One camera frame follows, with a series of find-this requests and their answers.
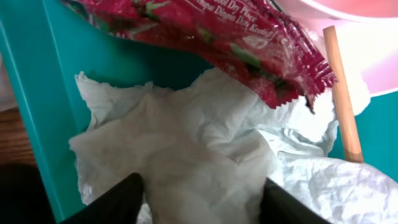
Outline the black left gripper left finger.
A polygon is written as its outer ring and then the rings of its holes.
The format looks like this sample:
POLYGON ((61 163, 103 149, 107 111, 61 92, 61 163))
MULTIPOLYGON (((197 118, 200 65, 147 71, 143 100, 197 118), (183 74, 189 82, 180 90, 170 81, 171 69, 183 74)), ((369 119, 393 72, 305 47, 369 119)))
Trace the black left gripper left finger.
POLYGON ((136 223, 143 200, 143 179, 138 173, 132 173, 63 222, 66 224, 136 223))

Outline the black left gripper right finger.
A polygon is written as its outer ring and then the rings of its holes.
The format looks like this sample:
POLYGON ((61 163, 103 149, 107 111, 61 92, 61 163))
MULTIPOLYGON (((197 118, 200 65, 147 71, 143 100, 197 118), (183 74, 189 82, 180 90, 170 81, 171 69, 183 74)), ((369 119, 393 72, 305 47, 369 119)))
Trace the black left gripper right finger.
POLYGON ((329 224, 269 178, 260 208, 260 224, 329 224))

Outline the white tissue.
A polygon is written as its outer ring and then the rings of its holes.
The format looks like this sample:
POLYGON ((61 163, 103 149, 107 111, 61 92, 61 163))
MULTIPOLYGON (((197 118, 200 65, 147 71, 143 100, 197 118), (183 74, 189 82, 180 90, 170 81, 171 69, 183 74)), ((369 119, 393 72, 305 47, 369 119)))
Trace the white tissue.
POLYGON ((146 187, 139 223, 257 223, 266 179, 332 223, 396 223, 397 183, 328 157, 338 122, 331 91, 269 108, 216 68, 188 88, 117 88, 75 75, 91 113, 69 141, 91 204, 133 172, 146 187))

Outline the red snack wrapper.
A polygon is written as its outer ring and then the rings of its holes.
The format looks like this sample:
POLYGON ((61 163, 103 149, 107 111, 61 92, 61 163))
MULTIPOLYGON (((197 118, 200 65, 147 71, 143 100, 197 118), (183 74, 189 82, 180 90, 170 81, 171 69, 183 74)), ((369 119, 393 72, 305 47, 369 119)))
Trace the red snack wrapper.
POLYGON ((123 39, 195 53, 276 108, 309 108, 337 81, 302 26, 255 0, 70 0, 85 21, 123 39))

